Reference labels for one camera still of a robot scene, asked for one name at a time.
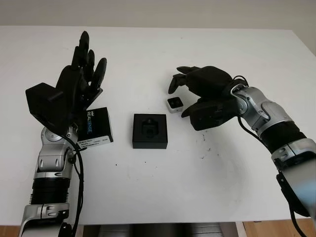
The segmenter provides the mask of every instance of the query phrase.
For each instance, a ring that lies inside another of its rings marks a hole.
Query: small white cube
[[[183,110],[183,103],[179,97],[167,99],[167,107],[170,113],[177,113]]]

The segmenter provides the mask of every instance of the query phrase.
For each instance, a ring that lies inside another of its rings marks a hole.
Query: black cable
[[[79,174],[79,171],[77,169],[76,163],[74,163],[74,167],[75,167],[75,170],[76,170],[76,173],[77,173],[78,177],[80,177],[80,174]]]
[[[67,142],[70,143],[70,145],[73,146],[74,150],[76,151],[76,156],[78,156],[78,161],[79,161],[79,168],[80,172],[78,169],[76,169],[76,172],[79,176],[79,191],[78,191],[78,201],[77,201],[77,211],[76,211],[76,219],[75,223],[72,229],[72,237],[75,237],[76,232],[77,232],[77,227],[79,223],[79,217],[82,209],[82,204],[83,204],[83,162],[82,162],[82,156],[80,154],[80,147],[78,144],[75,144],[70,138],[66,136],[62,136]]]
[[[236,78],[242,78],[246,82],[246,85],[249,86],[247,79],[244,76],[241,76],[241,75],[235,76],[233,80],[235,80]]]
[[[249,133],[251,136],[253,136],[254,138],[256,138],[262,145],[264,145],[266,147],[266,145],[263,143],[263,141],[260,140],[260,138],[254,134],[253,132],[251,132],[249,129],[247,129],[241,122],[241,117],[240,115],[237,116],[238,118],[238,122],[239,122],[239,125],[242,127],[243,130],[245,130],[247,133]]]
[[[297,222],[296,222],[296,218],[295,218],[295,213],[292,209],[291,206],[290,207],[290,214],[291,214],[291,219],[292,219],[292,222],[293,222],[293,225],[296,229],[296,231],[301,235],[301,237],[306,237],[306,235],[304,234],[304,232],[301,230],[301,228],[298,226]]]

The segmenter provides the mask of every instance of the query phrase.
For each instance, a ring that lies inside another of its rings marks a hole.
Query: silver joint
[[[280,147],[272,153],[271,159],[279,159],[281,162],[285,162],[305,152],[316,154],[316,143],[310,138],[303,138]]]
[[[292,121],[280,105],[267,99],[259,89],[240,88],[240,85],[235,87],[231,94],[237,98],[239,114],[259,137],[263,131],[279,122]]]
[[[25,206],[19,237],[22,235],[27,222],[31,220],[56,218],[58,214],[65,215],[67,211],[69,211],[69,203],[33,204]]]
[[[74,128],[69,127],[66,136],[74,143],[77,142],[78,136]],[[41,132],[41,140],[42,148],[39,152],[35,178],[71,178],[72,164],[68,161],[69,158],[73,157],[71,144],[46,127]]]

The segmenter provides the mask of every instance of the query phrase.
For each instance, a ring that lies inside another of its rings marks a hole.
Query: black square box
[[[133,148],[166,149],[166,115],[134,114]]]

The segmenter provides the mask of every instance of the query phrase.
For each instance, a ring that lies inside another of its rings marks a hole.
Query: white table
[[[0,27],[0,225],[20,224],[41,148],[25,89],[55,86],[83,30],[96,60],[108,59],[92,108],[108,107],[114,142],[82,152],[81,224],[289,218],[270,153],[236,118],[197,132],[165,101],[176,67],[214,65],[244,75],[316,139],[316,58],[291,31]],[[175,95],[185,107],[197,99],[186,87]],[[166,150],[132,149],[134,113],[167,114]],[[73,172],[72,220],[77,190]]]

